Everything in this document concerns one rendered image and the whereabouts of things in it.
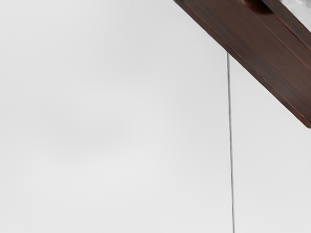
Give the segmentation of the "dark brown wooden drawer cabinet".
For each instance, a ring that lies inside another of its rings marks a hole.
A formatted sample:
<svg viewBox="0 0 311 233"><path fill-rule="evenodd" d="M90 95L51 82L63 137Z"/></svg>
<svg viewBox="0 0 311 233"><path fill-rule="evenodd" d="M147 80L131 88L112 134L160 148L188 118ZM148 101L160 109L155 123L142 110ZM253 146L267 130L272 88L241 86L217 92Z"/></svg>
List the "dark brown wooden drawer cabinet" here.
<svg viewBox="0 0 311 233"><path fill-rule="evenodd" d="M311 32L280 0L174 0L311 129Z"/></svg>

